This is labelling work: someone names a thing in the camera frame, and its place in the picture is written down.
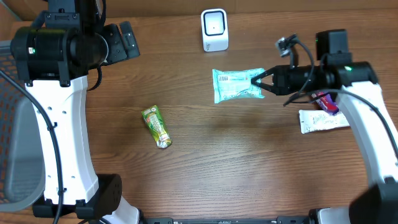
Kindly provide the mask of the red purple snack package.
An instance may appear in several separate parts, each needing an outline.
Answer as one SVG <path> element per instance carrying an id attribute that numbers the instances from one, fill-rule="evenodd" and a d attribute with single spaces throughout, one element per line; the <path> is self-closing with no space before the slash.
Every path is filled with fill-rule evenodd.
<path id="1" fill-rule="evenodd" d="M 318 103 L 322 110 L 330 115 L 335 115 L 339 112 L 336 103 L 331 99 L 330 94 L 318 91 L 311 94 L 311 97 Z"/>

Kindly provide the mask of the teal wet wipes pack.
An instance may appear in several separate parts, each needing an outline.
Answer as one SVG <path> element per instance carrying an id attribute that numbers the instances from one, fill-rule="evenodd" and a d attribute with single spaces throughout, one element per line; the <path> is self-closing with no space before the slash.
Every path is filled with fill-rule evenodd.
<path id="1" fill-rule="evenodd" d="M 265 98 L 262 90 L 251 83 L 251 78 L 263 72 L 265 72 L 263 68 L 242 71 L 213 69 L 214 103 L 240 98 Z"/>

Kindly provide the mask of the white tube gold cap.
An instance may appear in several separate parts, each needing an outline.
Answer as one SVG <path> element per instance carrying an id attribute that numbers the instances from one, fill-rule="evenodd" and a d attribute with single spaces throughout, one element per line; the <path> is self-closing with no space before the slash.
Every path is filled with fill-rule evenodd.
<path id="1" fill-rule="evenodd" d="M 346 117 L 340 111 L 331 115 L 323 110 L 299 110 L 298 115 L 302 134 L 349 127 Z"/>

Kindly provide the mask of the green noodle snack pack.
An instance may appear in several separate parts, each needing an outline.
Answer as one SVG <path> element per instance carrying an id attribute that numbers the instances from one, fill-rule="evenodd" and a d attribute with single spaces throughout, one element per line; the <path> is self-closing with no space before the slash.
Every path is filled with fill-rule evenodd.
<path id="1" fill-rule="evenodd" d="M 141 113 L 157 147 L 160 149 L 168 148 L 172 144 L 172 139 L 157 105 L 151 106 Z"/>

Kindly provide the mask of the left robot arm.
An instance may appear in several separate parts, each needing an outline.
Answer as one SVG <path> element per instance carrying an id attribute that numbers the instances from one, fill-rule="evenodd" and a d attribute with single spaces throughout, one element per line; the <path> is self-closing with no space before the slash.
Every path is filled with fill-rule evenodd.
<path id="1" fill-rule="evenodd" d="M 36 217 L 57 222 L 74 213 L 84 222 L 142 223 L 141 211 L 122 195 L 120 175 L 97 174 L 91 161 L 88 73 L 136 56 L 105 21 L 105 1 L 49 1 L 11 40 L 44 157 L 45 187 L 32 206 Z"/>

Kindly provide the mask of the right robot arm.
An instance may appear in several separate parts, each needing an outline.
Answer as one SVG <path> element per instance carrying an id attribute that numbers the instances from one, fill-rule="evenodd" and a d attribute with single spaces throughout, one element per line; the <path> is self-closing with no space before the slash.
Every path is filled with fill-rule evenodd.
<path id="1" fill-rule="evenodd" d="M 361 151 L 369 188 L 347 207 L 315 208 L 303 223 L 397 223 L 397 129 L 384 104 L 376 72 L 369 62 L 354 62 L 344 29 L 326 30 L 315 36 L 315 57 L 300 67 L 296 35 L 279 39 L 280 56 L 289 65 L 277 65 L 251 79 L 252 85 L 277 96 L 286 104 L 301 103 L 318 92 L 330 95 L 346 117 Z"/>

